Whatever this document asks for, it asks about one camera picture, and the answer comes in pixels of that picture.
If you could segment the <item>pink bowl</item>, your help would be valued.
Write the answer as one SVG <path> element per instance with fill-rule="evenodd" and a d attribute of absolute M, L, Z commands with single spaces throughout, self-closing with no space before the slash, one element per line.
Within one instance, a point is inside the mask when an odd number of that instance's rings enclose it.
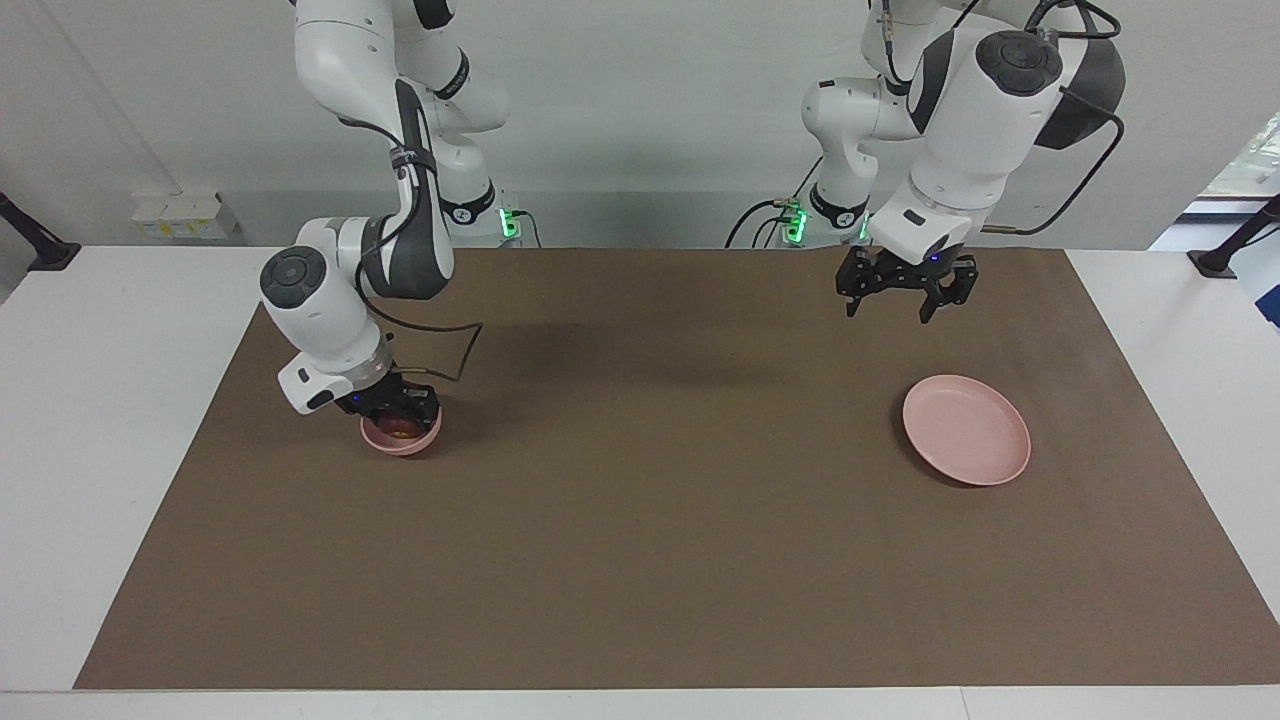
<path fill-rule="evenodd" d="M 376 416 L 365 416 L 360 420 L 360 433 L 364 441 L 380 454 L 393 457 L 410 457 L 421 454 L 435 443 L 440 434 L 444 413 L 440 407 L 430 416 L 416 416 L 408 411 L 385 410 Z M 416 439 L 397 441 L 387 436 L 381 427 L 392 423 L 415 423 L 420 425 L 425 434 Z"/>

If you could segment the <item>pink plate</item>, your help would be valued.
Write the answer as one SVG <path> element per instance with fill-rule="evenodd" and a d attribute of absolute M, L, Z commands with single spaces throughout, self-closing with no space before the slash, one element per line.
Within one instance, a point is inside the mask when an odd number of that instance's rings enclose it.
<path fill-rule="evenodd" d="M 1024 416 L 998 391 L 965 375 L 932 375 L 902 400 L 908 442 L 931 468 L 951 480 L 996 487 L 1018 479 L 1030 464 Z"/>

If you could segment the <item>brown table mat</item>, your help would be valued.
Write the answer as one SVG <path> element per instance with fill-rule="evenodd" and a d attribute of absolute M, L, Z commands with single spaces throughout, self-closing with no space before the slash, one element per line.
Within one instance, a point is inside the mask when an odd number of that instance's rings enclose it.
<path fill-rule="evenodd" d="M 1280 624 L 1064 252 L 987 249 L 928 325 L 840 249 L 471 250 L 434 445 L 301 416 L 259 309 L 79 689 L 1280 684 Z M 965 375 L 1015 480 L 916 455 Z"/>

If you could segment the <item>black clamp stand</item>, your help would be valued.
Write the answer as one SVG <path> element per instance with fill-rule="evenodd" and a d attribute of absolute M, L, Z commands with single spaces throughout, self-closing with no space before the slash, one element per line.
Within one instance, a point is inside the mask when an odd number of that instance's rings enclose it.
<path fill-rule="evenodd" d="M 35 260 L 28 266 L 29 272 L 65 270 L 82 250 L 81 243 L 64 241 L 4 192 L 0 192 L 0 217 L 33 249 Z"/>
<path fill-rule="evenodd" d="M 1187 258 L 1198 273 L 1208 279 L 1235 279 L 1231 259 L 1243 249 L 1266 240 L 1280 231 L 1280 192 L 1268 199 L 1245 219 L 1225 241 L 1211 250 L 1189 250 Z"/>

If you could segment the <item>light blue object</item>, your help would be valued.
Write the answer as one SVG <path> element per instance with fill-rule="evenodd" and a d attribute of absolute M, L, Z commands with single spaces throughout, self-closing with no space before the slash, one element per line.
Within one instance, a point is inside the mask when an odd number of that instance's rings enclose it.
<path fill-rule="evenodd" d="M 1231 259 L 1245 295 L 1280 333 L 1280 225 L 1267 228 Z"/>

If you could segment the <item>white wall socket boxes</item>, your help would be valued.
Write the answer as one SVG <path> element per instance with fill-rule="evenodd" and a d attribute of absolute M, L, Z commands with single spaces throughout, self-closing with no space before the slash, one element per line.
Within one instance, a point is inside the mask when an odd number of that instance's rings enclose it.
<path fill-rule="evenodd" d="M 133 193 L 134 227 L 147 240 L 230 241 L 239 231 L 237 215 L 219 192 Z"/>

